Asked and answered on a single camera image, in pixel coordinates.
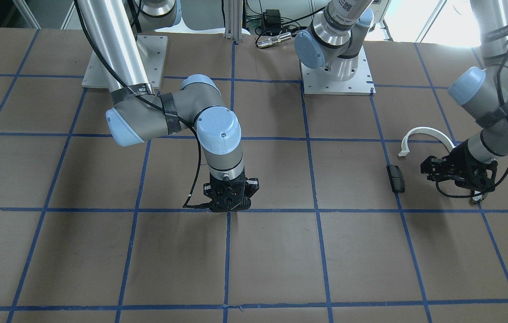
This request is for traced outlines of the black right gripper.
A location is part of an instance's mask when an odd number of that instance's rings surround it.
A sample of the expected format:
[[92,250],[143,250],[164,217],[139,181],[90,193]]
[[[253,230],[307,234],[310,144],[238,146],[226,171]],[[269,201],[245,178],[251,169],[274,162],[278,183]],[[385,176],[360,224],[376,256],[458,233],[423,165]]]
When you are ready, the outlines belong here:
[[222,213],[248,210],[258,189],[258,178],[246,178],[244,171],[235,179],[220,180],[210,175],[210,182],[203,185],[203,194],[211,201],[204,203],[203,208]]

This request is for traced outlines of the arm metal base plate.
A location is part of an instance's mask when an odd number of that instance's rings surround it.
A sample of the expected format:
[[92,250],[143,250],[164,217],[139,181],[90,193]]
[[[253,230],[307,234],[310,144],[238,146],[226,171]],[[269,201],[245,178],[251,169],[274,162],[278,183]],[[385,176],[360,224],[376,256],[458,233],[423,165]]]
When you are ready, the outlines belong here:
[[[142,66],[145,68],[148,84],[157,92],[161,88],[168,37],[165,35],[139,35],[136,45]],[[124,67],[135,63],[134,52],[131,50],[119,49],[117,46],[109,48],[107,45],[102,45],[100,51],[117,73],[119,73],[119,68],[116,68],[114,63],[119,62]],[[108,73],[97,55],[92,53],[84,72],[82,87],[108,89],[112,92],[119,89],[121,85]]]
[[311,69],[300,63],[306,94],[368,96],[375,94],[375,85],[364,47],[348,63],[334,63],[334,69]]

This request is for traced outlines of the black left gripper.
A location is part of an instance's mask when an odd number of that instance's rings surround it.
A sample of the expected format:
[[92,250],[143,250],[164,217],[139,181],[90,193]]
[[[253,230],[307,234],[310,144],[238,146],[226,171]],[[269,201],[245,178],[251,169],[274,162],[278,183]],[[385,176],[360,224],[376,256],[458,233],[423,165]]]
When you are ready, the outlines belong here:
[[438,183],[447,180],[453,180],[456,186],[472,192],[489,193],[495,190],[497,165],[496,160],[490,160],[489,163],[477,160],[470,153],[465,141],[441,159],[428,156],[420,164],[420,173],[435,182],[440,193],[443,193],[443,190]]

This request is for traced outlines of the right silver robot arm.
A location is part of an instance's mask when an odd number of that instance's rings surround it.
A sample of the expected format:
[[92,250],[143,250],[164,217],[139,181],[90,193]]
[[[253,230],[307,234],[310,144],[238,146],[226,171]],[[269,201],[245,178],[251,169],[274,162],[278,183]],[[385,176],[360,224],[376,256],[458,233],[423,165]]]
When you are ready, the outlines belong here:
[[242,131],[236,114],[224,105],[212,79],[186,78],[178,92],[156,95],[121,0],[76,0],[83,32],[107,71],[113,107],[105,117],[113,139],[130,146],[190,129],[205,158],[210,180],[203,185],[209,202],[195,209],[243,211],[259,189],[245,175]]

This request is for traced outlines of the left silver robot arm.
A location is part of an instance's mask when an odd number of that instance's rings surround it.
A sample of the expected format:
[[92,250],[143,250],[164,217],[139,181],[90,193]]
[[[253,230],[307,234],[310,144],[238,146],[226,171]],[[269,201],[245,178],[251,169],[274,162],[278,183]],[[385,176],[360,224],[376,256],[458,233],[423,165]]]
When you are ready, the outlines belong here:
[[[332,0],[295,36],[295,50],[307,68],[334,81],[352,78],[350,70],[371,26],[370,0]],[[480,31],[484,68],[471,67],[447,90],[481,131],[438,158],[428,156],[420,171],[439,184],[452,180],[472,192],[489,193],[497,159],[508,156],[508,0],[472,0]]]

